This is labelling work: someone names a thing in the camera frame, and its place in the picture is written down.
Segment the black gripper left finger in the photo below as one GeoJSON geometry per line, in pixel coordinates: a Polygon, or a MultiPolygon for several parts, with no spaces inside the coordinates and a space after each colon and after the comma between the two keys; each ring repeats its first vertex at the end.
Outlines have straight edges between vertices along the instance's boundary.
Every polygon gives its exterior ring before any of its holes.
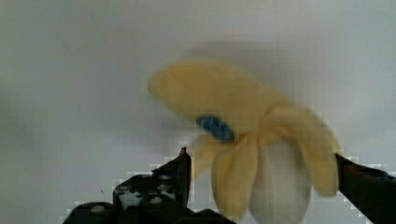
{"type": "Polygon", "coordinates": [[[117,185],[113,201],[76,206],[63,224],[236,224],[211,210],[190,210],[191,156],[182,148],[176,158],[117,185]]]}

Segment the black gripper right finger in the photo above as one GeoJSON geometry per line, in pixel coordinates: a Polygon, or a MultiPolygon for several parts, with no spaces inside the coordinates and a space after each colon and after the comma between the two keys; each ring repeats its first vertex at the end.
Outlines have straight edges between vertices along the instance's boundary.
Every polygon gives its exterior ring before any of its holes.
{"type": "Polygon", "coordinates": [[[395,224],[395,177],[339,154],[335,158],[341,193],[373,224],[395,224]]]}

